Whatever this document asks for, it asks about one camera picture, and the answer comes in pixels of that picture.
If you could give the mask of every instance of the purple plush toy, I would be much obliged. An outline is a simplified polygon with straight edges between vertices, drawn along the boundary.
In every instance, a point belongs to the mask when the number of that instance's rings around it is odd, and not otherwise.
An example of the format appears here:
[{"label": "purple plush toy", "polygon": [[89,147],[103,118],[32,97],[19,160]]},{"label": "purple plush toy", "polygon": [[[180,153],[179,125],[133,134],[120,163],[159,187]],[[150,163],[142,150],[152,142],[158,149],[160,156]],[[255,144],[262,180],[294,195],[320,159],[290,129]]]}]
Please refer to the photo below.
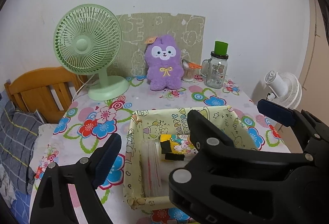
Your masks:
[{"label": "purple plush toy", "polygon": [[151,81],[151,90],[180,89],[184,70],[181,66],[181,51],[171,35],[158,37],[147,46],[145,61],[149,66],[147,78]]}]

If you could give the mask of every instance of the white clip fan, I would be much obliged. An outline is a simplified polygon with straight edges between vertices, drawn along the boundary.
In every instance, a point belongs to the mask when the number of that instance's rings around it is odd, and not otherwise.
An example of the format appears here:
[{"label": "white clip fan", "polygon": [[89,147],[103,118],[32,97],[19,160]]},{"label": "white clip fan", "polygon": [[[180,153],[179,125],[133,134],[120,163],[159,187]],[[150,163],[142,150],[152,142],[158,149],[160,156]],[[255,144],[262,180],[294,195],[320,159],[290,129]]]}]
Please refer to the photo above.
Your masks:
[{"label": "white clip fan", "polygon": [[267,73],[264,81],[273,92],[269,100],[285,108],[296,109],[302,99],[302,86],[294,74],[278,74],[272,70]]}]

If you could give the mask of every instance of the pillow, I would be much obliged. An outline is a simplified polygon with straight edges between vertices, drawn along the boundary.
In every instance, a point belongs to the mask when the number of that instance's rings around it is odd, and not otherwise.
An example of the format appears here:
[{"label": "pillow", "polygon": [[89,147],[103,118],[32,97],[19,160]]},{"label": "pillow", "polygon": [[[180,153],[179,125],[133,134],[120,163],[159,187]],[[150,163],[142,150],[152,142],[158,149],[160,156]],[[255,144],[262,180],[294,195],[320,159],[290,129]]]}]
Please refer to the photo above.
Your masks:
[{"label": "pillow", "polygon": [[42,123],[31,113],[15,110],[11,101],[0,117],[0,160],[14,187],[31,194],[34,172],[29,167],[38,128]]},{"label": "pillow", "polygon": [[39,126],[39,136],[34,144],[33,157],[30,162],[30,168],[32,168],[35,173],[38,170],[40,160],[47,150],[48,143],[56,127],[57,124],[43,124]]},{"label": "pillow", "polygon": [[33,115],[34,115],[35,117],[37,117],[37,119],[39,119],[39,121],[40,121],[41,123],[43,123],[43,124],[46,124],[46,123],[47,123],[45,117],[43,117],[43,115],[39,112],[38,109],[36,109],[36,111],[34,112]]}]

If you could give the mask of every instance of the cotton swab container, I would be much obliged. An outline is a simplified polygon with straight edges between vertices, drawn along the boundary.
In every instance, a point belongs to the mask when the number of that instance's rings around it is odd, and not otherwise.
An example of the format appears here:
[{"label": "cotton swab container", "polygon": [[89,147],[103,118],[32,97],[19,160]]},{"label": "cotton swab container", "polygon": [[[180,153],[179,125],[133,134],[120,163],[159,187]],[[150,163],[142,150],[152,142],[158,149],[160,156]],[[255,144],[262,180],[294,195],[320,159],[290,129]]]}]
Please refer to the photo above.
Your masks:
[{"label": "cotton swab container", "polygon": [[182,59],[182,66],[184,70],[182,80],[185,82],[193,82],[194,76],[197,74],[198,69],[202,68],[202,66],[189,62],[185,59]]}]

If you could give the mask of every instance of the wooden bed frame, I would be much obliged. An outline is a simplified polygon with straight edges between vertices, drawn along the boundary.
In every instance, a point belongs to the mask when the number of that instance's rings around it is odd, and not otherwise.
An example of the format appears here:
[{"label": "wooden bed frame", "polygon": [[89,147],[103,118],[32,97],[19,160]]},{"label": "wooden bed frame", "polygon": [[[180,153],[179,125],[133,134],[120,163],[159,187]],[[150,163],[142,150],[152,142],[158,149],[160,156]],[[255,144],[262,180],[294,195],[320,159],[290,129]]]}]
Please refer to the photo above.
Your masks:
[{"label": "wooden bed frame", "polygon": [[[80,79],[87,81],[86,76]],[[34,113],[38,109],[48,123],[57,124],[71,105],[68,82],[73,83],[76,91],[82,86],[78,75],[63,67],[42,68],[24,73],[11,84],[5,83],[5,89],[9,99],[21,110]],[[64,110],[58,108],[49,86],[55,89]]]}]

